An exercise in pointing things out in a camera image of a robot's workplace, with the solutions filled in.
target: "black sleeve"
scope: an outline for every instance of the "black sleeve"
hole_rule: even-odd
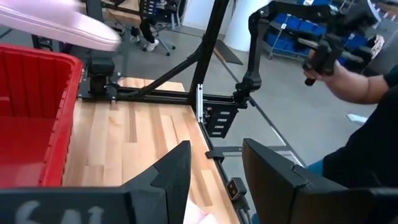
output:
[[[384,79],[390,88],[398,85],[398,65],[394,66],[388,74],[384,75]]]

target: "white sneaker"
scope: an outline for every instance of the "white sneaker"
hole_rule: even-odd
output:
[[[155,39],[154,43],[148,43],[145,47],[144,47],[144,51],[145,52],[151,52],[155,49],[156,46],[159,45],[159,41],[157,39]]]

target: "butcher block tabletop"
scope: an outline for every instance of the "butcher block tabletop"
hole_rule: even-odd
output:
[[[123,86],[151,80],[125,78]],[[167,82],[160,90],[184,91]],[[239,223],[208,146],[190,106],[135,102],[76,101],[64,186],[119,186],[189,140],[192,170],[189,197],[219,224]]]
[[[102,0],[105,3],[111,3],[107,0]],[[86,13],[86,4],[83,2],[79,2],[80,12]],[[121,8],[130,9],[133,11],[139,11],[139,0],[125,0],[122,4],[119,5]],[[119,22],[123,22],[129,25],[138,26],[141,23],[141,18],[138,15],[126,13],[122,11],[117,11],[113,9],[105,9],[103,8],[104,19],[106,20],[114,20],[117,19]]]

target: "red bin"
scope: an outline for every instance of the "red bin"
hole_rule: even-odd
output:
[[[82,62],[0,45],[0,189],[60,186]]]

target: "white label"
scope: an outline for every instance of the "white label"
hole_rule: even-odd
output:
[[[304,0],[303,5],[304,5],[304,6],[311,6],[312,3],[313,3],[313,0]]]
[[[40,224],[39,222],[30,220],[30,216],[39,206],[40,202],[33,200],[23,203],[15,214],[16,224]],[[102,208],[95,206],[89,209],[87,213],[90,214],[88,218],[88,224],[102,224],[102,214],[104,213]],[[82,224],[83,222],[81,213],[74,209],[66,209],[63,213],[63,216],[60,217],[59,223]]]

